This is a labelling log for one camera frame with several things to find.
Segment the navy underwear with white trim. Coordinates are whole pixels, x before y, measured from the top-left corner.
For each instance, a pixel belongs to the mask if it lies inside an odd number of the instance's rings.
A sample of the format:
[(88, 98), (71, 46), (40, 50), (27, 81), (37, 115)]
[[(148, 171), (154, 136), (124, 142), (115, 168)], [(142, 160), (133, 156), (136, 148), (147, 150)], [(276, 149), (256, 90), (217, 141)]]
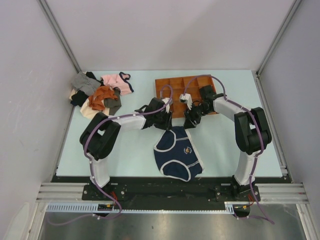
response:
[(160, 173), (172, 179), (189, 182), (204, 171), (204, 163), (191, 134), (182, 126), (166, 130), (153, 147)]

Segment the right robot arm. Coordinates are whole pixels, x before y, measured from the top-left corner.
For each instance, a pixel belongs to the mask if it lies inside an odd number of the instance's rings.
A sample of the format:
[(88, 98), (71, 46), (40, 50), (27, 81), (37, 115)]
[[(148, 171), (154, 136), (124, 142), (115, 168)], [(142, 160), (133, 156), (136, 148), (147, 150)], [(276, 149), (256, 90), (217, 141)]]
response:
[(217, 94), (210, 85), (201, 87), (199, 92), (202, 101), (198, 104), (187, 92), (179, 97), (179, 101), (186, 104), (183, 127), (193, 129), (200, 124), (203, 116), (213, 112), (234, 122), (235, 141), (240, 155), (229, 192), (235, 200), (242, 201), (253, 191), (258, 158), (272, 141), (265, 112), (261, 107), (248, 109), (229, 99), (224, 92)]

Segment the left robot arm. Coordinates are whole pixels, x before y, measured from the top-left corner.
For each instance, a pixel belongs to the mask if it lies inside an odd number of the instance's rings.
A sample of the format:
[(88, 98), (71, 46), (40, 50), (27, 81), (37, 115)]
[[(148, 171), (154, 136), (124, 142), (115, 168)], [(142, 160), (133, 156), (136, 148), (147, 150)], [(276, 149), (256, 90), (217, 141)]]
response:
[(132, 113), (121, 116), (107, 116), (98, 112), (80, 136), (79, 142), (84, 155), (89, 159), (90, 180), (95, 184), (93, 194), (100, 200), (110, 196), (107, 185), (110, 176), (107, 172), (106, 158), (111, 153), (119, 133), (144, 130), (155, 127), (160, 130), (172, 128), (173, 113), (170, 110), (172, 99), (152, 98), (148, 105)]

